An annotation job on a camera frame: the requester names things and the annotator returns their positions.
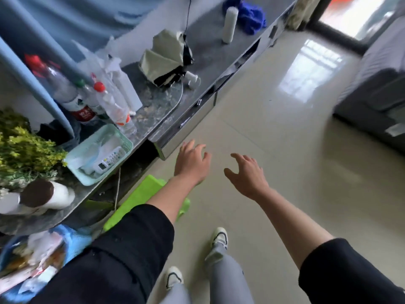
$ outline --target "black cable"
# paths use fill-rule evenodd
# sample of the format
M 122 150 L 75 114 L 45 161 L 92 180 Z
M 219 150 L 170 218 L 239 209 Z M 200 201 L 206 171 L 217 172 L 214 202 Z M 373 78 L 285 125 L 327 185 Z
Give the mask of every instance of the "black cable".
M 185 30 L 184 32 L 187 30 L 188 28 L 188 16 L 190 15 L 190 6 L 191 6 L 191 0 L 190 3 L 188 4 L 188 11 L 187 11 L 187 23 L 185 24 Z

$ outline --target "sneaker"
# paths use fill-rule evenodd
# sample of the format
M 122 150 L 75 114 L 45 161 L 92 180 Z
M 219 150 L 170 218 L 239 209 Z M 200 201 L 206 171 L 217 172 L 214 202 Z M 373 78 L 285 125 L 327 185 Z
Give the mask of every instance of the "sneaker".
M 222 227 L 217 227 L 217 229 L 212 234 L 211 247 L 217 243 L 223 245 L 225 249 L 228 248 L 228 234 L 226 233 L 226 230 Z
M 178 267 L 170 267 L 166 272 L 166 290 L 173 288 L 175 284 L 183 284 L 183 275 Z

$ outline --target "blue towel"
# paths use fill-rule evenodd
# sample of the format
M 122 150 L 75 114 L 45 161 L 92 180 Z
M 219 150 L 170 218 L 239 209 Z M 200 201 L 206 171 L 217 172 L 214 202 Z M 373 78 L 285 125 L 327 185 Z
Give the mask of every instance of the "blue towel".
M 224 15 L 231 6 L 239 10 L 238 23 L 247 34 L 254 35 L 260 29 L 266 27 L 265 13 L 260 7 L 248 4 L 243 0 L 226 0 L 222 4 Z

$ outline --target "black sleeve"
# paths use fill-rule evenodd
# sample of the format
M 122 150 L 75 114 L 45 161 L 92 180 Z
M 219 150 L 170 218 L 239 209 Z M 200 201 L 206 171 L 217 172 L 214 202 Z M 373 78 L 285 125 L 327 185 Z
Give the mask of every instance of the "black sleeve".
M 145 304 L 173 240 L 173 225 L 162 211 L 136 206 L 63 267 L 31 303 Z
M 312 251 L 301 266 L 298 283 L 312 304 L 405 303 L 402 288 L 345 239 L 330 240 Z

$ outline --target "yellow-green plant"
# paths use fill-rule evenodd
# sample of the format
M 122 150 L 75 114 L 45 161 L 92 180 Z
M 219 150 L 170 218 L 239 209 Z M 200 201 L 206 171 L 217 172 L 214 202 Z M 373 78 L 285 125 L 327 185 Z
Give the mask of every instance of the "yellow-green plant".
M 66 152 L 30 132 L 28 120 L 11 109 L 0 111 L 0 187 L 24 188 L 36 178 L 54 179 Z

